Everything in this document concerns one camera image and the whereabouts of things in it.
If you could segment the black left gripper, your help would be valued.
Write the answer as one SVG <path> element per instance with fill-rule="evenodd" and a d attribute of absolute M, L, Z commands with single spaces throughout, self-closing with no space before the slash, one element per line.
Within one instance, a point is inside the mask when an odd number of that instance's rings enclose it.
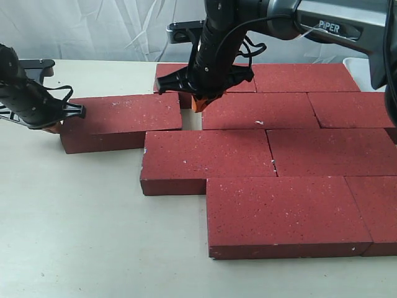
<path fill-rule="evenodd" d="M 57 99 L 46 88 L 34 80 L 20 84 L 1 82 L 1 118 L 31 130 L 43 130 L 52 134 L 60 134 L 61 121 L 72 117 L 85 118 L 86 108 L 81 104 L 69 102 L 73 95 L 71 86 L 61 86 L 59 90 L 67 90 L 63 99 Z"/>

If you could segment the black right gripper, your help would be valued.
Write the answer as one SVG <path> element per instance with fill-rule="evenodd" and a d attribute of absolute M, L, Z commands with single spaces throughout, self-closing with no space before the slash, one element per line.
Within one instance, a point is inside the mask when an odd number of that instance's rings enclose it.
<path fill-rule="evenodd" d="M 254 73 L 250 66 L 233 64 L 245 36 L 244 29 L 230 27 L 219 31 L 205 20 L 200 38 L 192 43 L 188 65 L 158 77 L 158 93 L 189 93 L 192 95 L 192 110 L 200 113 L 212 103 L 212 99 L 222 97 L 229 88 L 243 81 L 252 81 Z"/>

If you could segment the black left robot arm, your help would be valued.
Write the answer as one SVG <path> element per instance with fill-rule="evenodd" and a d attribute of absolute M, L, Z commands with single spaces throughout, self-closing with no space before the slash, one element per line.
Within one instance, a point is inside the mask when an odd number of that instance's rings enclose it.
<path fill-rule="evenodd" d="M 11 47 L 1 45 L 1 118 L 30 130 L 58 133 L 61 122 L 72 117 L 85 118 L 86 108 L 69 102 L 70 85 L 54 90 L 68 90 L 57 99 L 52 88 L 44 86 L 45 77 L 53 76 L 51 59 L 21 60 Z"/>

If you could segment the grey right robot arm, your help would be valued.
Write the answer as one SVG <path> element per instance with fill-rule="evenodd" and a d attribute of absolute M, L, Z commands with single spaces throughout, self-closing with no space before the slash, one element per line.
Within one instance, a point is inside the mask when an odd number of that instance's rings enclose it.
<path fill-rule="evenodd" d="M 226 90 L 251 81 L 251 66 L 236 66 L 237 56 L 252 58 L 265 51 L 249 31 L 281 40 L 303 36 L 318 43 L 346 47 L 368 57 L 374 89 L 385 89 L 385 108 L 396 121 L 395 1 L 206 1 L 206 18 L 167 27 L 171 43 L 192 44 L 189 63 L 159 77 L 159 93 L 178 91 L 192 96 L 202 112 Z"/>

